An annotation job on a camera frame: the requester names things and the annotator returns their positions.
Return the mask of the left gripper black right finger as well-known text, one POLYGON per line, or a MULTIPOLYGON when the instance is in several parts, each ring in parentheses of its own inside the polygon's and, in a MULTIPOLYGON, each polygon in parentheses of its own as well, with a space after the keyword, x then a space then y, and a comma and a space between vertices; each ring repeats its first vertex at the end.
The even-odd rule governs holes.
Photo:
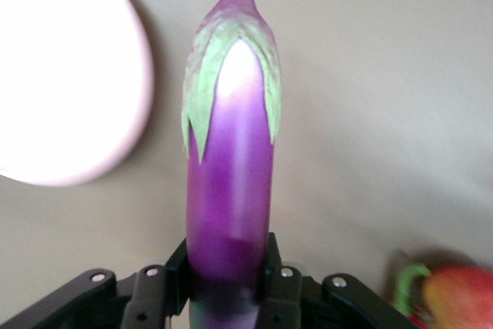
POLYGON ((257 328, 411 329, 417 326, 350 274, 316 282, 280 258, 269 233, 257 328))

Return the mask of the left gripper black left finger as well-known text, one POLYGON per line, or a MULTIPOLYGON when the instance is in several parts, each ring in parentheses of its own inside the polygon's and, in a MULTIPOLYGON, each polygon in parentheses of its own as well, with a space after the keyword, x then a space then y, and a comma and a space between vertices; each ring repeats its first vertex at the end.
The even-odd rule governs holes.
POLYGON ((189 273, 182 242, 165 264, 150 264, 122 280, 111 270, 87 270, 1 327, 170 328, 189 298, 189 273))

